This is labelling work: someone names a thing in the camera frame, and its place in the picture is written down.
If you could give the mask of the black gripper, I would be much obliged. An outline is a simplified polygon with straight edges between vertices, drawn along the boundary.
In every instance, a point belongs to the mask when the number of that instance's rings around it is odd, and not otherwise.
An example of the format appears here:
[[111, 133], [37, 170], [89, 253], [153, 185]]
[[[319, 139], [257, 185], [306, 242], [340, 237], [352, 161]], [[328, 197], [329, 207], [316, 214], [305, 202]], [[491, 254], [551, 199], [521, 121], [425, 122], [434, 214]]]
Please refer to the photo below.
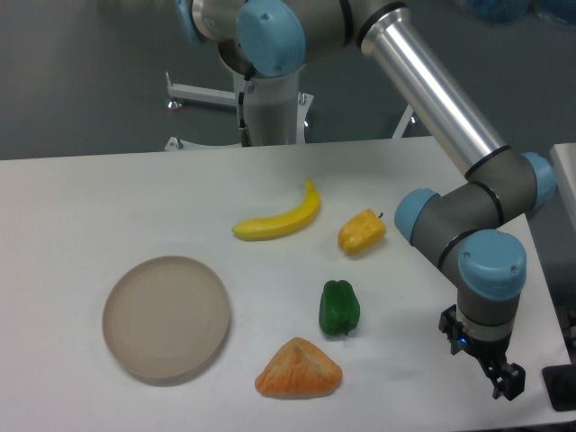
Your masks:
[[466, 332], [463, 323], [457, 321], [455, 304], [440, 314], [438, 329], [446, 335], [453, 356], [464, 351], [478, 359], [485, 376], [492, 383], [494, 400], [504, 397], [513, 401], [524, 391], [525, 369], [519, 364], [510, 364], [507, 361], [511, 332], [504, 336], [490, 337], [489, 340], [482, 339], [471, 331]]

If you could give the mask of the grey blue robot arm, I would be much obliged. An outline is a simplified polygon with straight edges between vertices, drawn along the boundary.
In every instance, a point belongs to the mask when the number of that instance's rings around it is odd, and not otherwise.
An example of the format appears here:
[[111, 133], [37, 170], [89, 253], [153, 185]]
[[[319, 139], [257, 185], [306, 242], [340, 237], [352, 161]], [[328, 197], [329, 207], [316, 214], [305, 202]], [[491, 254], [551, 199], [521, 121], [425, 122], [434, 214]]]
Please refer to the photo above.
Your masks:
[[527, 255], [500, 227], [554, 194], [550, 164], [504, 143], [419, 37], [402, 1], [178, 1], [175, 10], [186, 38], [215, 41], [233, 72], [245, 147], [296, 142], [304, 65], [350, 44], [379, 64], [465, 178], [446, 195], [407, 195], [395, 225], [456, 287], [456, 304], [439, 321], [452, 352], [478, 360], [495, 397], [516, 398], [526, 374], [506, 352]]

